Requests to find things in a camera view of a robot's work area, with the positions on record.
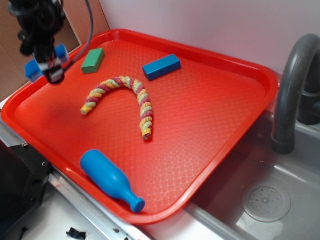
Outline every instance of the gray sink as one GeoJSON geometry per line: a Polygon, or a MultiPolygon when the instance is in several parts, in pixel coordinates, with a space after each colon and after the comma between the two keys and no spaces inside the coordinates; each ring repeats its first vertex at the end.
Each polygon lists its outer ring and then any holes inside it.
{"type": "Polygon", "coordinates": [[[320,131],[298,123],[294,152],[278,155],[272,120],[260,117],[191,202],[235,239],[318,240],[320,131]]]}

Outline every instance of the sink drain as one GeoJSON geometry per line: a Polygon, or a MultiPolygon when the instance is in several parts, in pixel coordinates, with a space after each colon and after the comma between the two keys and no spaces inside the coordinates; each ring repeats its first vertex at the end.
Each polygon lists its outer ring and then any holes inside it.
{"type": "Polygon", "coordinates": [[[283,187],[272,181],[260,181],[244,190],[242,206],[253,219],[271,223],[287,215],[291,201],[283,187]]]}

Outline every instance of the rope toy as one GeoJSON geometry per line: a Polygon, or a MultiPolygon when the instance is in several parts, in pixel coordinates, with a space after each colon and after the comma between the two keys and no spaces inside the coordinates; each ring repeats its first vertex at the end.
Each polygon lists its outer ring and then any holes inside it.
{"type": "Polygon", "coordinates": [[[113,79],[108,79],[100,83],[100,85],[90,92],[84,106],[81,108],[81,113],[83,115],[87,115],[97,106],[97,102],[105,93],[110,92],[112,89],[118,89],[122,87],[133,90],[137,96],[137,100],[140,105],[140,129],[142,137],[144,140],[150,139],[153,120],[152,117],[154,114],[150,98],[142,82],[132,77],[114,77],[113,79]]]}

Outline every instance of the faucet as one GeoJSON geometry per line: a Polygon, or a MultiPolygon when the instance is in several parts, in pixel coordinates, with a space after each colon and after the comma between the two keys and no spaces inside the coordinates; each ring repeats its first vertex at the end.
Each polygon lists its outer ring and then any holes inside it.
{"type": "Polygon", "coordinates": [[[274,152],[294,151],[296,120],[320,123],[320,37],[315,34],[301,37],[286,63],[273,120],[274,152]]]}

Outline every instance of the blue bottle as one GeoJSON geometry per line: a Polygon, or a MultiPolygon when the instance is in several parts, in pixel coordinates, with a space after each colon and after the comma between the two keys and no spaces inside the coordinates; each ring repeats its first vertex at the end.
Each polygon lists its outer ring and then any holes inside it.
{"type": "Polygon", "coordinates": [[[86,152],[80,165],[103,192],[112,198],[126,201],[134,213],[141,212],[145,207],[145,201],[132,192],[124,172],[102,152],[95,149],[86,152]]]}

